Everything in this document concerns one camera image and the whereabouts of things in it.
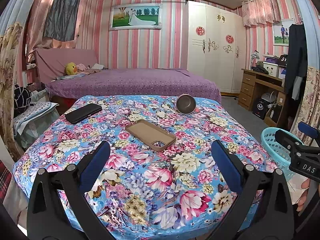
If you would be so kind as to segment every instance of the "wardrobe door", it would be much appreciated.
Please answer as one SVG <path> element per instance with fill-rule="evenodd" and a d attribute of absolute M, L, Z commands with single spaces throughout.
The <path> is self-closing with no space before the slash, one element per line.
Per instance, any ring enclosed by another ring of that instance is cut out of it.
<path fill-rule="evenodd" d="M 220 10 L 220 65 L 215 72 L 215 83 L 220 92 L 231 93 L 235 67 L 235 19 L 234 13 Z"/>
<path fill-rule="evenodd" d="M 206 5 L 207 16 L 207 53 L 205 57 L 205 78 L 215 82 L 217 81 L 217 69 L 220 68 L 220 22 L 217 15 L 220 9 L 211 5 Z"/>
<path fill-rule="evenodd" d="M 246 32 L 245 27 L 243 26 L 243 18 L 238 15 L 235 15 L 234 17 L 236 25 L 236 57 L 231 93 L 240 93 L 243 76 L 243 70 L 241 69 L 245 68 L 246 58 Z"/>
<path fill-rule="evenodd" d="M 205 4 L 188 2 L 189 37 L 187 70 L 204 77 L 206 55 L 206 11 Z"/>

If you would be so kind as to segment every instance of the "turquoise plastic basket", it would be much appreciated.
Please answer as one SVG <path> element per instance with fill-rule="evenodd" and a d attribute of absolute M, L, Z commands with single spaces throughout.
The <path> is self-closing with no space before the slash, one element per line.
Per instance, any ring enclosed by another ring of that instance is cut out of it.
<path fill-rule="evenodd" d="M 261 144 L 264 149 L 269 153 L 269 155 L 276 162 L 278 168 L 280 168 L 287 181 L 295 174 L 295 172 L 289 170 L 290 165 L 290 152 L 284 148 L 281 144 L 277 143 L 275 140 L 275 133 L 278 130 L 282 130 L 276 127 L 265 128 L 261 133 Z M 282 130 L 287 134 L 290 134 L 292 137 L 300 141 L 292 133 L 289 133 L 285 130 Z"/>

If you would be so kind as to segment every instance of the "red paper cutting decoration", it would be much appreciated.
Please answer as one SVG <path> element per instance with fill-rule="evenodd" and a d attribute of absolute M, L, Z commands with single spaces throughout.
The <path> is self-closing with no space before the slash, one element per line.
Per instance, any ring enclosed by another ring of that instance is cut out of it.
<path fill-rule="evenodd" d="M 235 40 L 234 40 L 234 38 L 233 38 L 231 35 L 227 35 L 227 36 L 226 36 L 226 41 L 227 41 L 229 44 L 232 44 Z"/>
<path fill-rule="evenodd" d="M 197 27 L 196 28 L 196 33 L 199 35 L 199 36 L 202 36 L 205 34 L 205 29 L 203 27 Z"/>

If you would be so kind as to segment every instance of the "human hand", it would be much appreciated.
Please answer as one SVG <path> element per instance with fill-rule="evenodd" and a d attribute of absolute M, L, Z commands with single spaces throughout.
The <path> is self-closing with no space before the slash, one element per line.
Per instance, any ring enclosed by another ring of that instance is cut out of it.
<path fill-rule="evenodd" d="M 306 190 L 304 191 L 304 193 L 302 193 L 301 197 L 299 198 L 298 208 L 297 208 L 298 212 L 300 212 L 303 209 L 303 205 L 304 205 L 305 201 L 307 200 L 309 186 L 310 186 L 310 179 L 305 180 L 301 184 L 301 188 L 302 189 L 306 189 Z"/>

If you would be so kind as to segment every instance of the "floral tablecloth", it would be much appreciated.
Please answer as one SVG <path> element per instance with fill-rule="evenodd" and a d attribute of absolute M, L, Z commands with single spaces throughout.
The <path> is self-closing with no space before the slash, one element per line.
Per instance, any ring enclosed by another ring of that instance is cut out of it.
<path fill-rule="evenodd" d="M 68 112 L 88 103 L 103 110 L 76 125 L 62 115 L 15 164 L 18 185 L 30 196 L 39 168 L 60 171 L 106 140 L 110 158 L 85 198 L 116 239 L 189 239 L 206 233 L 236 197 L 210 156 L 214 139 L 261 171 L 273 171 L 276 165 L 217 102 L 196 98 L 199 111 L 182 115 L 175 101 L 166 96 L 80 98 Z M 124 130 L 139 119 L 174 133 L 176 142 L 162 152 L 152 151 Z M 64 192 L 59 194 L 72 226 L 81 229 Z M 243 227 L 250 224 L 258 201 L 259 196 Z"/>

